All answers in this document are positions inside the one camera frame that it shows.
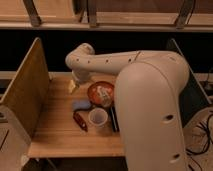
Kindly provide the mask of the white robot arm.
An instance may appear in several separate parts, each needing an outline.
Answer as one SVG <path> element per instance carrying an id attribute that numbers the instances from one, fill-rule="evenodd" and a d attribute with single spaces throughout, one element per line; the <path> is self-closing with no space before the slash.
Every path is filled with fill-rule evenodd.
<path id="1" fill-rule="evenodd" d="M 172 51 L 97 55 L 83 43 L 65 58 L 77 83 L 91 72 L 116 76 L 114 104 L 128 171 L 188 171 L 179 95 L 187 61 Z"/>

